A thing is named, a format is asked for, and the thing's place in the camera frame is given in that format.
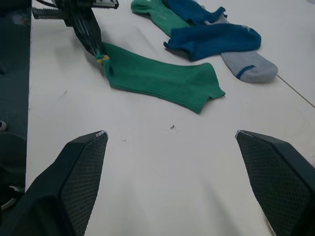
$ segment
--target blue sock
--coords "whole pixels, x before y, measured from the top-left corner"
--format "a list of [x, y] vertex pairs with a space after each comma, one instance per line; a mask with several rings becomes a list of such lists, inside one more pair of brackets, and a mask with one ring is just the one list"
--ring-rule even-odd
[[213, 23], [225, 12], [223, 7], [216, 12], [208, 12], [193, 0], [163, 0], [163, 3], [183, 20], [196, 26], [204, 25], [205, 21]]
[[224, 52], [245, 52], [258, 49], [260, 35], [253, 29], [233, 24], [214, 24], [172, 29], [171, 38], [164, 46], [184, 50], [191, 61]]

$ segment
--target white tabletop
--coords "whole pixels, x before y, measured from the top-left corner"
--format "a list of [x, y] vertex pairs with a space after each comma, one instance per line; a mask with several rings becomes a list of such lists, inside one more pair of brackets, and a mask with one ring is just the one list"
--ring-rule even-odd
[[274, 136], [312, 161], [315, 109], [279, 78], [246, 84], [220, 56], [195, 63], [174, 56], [163, 46], [168, 37], [129, 5], [94, 11], [103, 41], [167, 63], [209, 62], [226, 96], [197, 115], [110, 88], [72, 28], [32, 19], [27, 186], [67, 142], [105, 129], [109, 141], [86, 236], [270, 235], [234, 135], [245, 129]]
[[307, 0], [198, 0], [208, 11], [223, 6], [228, 20], [255, 29], [258, 52], [278, 75], [315, 106], [315, 4]]

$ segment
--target blue stripe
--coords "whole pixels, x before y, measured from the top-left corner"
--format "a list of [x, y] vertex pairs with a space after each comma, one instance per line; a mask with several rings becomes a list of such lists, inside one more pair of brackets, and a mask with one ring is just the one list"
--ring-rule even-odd
[[249, 66], [244, 67], [244, 68], [241, 69], [241, 71], [237, 74], [236, 78], [240, 79], [241, 76], [244, 74], [245, 71], [247, 71], [247, 70], [249, 70], [249, 69], [252, 69], [252, 68], [254, 68], [254, 67], [256, 67], [256, 66], [254, 66], [254, 65], [249, 65]]

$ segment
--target green sock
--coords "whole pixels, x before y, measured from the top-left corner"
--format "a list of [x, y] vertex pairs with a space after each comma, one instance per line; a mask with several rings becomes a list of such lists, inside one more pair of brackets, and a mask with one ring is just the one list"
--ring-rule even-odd
[[171, 36], [173, 28], [189, 27], [189, 24], [167, 8], [162, 0], [134, 0], [131, 10], [137, 14], [149, 14], [153, 23], [168, 36]]
[[105, 43], [98, 54], [112, 88], [155, 96], [200, 113], [209, 99], [225, 95], [209, 63], [180, 66], [139, 56]]

